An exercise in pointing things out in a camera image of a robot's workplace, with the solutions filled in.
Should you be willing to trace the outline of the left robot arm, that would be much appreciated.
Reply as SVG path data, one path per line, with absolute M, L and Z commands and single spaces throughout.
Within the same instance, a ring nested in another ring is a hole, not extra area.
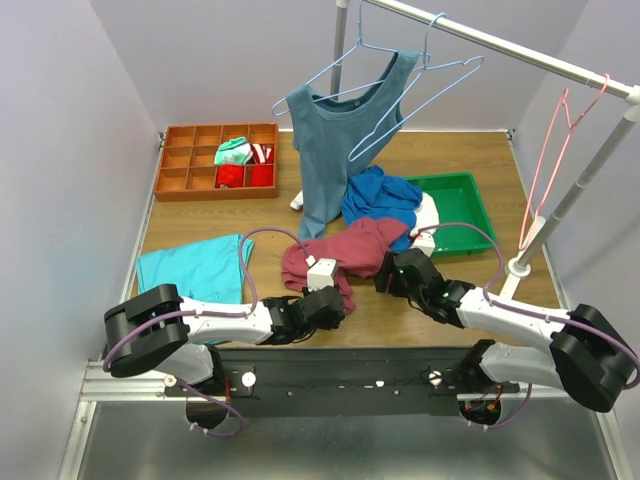
M 176 285 L 162 284 L 104 314 L 103 370 L 114 378 L 155 370 L 201 395 L 223 395 L 229 383 L 215 343 L 288 345 L 334 330 L 344 318 L 344 299 L 333 286 L 301 297 L 216 304 L 182 297 Z

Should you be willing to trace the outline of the bright blue ribbed tank top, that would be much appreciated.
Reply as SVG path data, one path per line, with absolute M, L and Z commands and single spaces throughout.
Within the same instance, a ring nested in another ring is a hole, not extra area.
M 419 187 L 404 178 L 387 175 L 381 167 L 374 165 L 348 180 L 341 213 L 347 226 L 365 217 L 392 218 L 411 231 L 416 226 L 415 210 L 422 200 L 423 192 Z

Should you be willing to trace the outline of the maroon tank top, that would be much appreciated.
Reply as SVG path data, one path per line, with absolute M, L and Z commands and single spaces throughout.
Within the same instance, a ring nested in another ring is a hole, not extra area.
M 344 299 L 345 314 L 349 315 L 356 309 L 356 304 L 351 298 L 353 289 L 347 276 L 374 277 L 380 271 L 392 243 L 407 232 L 408 227 L 399 220 L 364 217 L 330 237 L 304 241 L 307 253 L 294 244 L 283 254 L 282 282 L 286 288 L 301 292 L 307 286 L 308 255 L 316 260 L 334 259 L 338 267 L 336 288 Z

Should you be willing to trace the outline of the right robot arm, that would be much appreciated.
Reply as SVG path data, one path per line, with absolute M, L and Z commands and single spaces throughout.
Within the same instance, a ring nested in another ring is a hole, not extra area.
M 635 352 L 596 308 L 538 307 L 486 292 L 472 283 L 446 280 L 418 249 L 385 255 L 375 277 L 379 292 L 404 297 L 441 324 L 497 333 L 509 346 L 481 340 L 442 381 L 470 392 L 507 382 L 566 392 L 581 406 L 609 412 L 634 385 Z

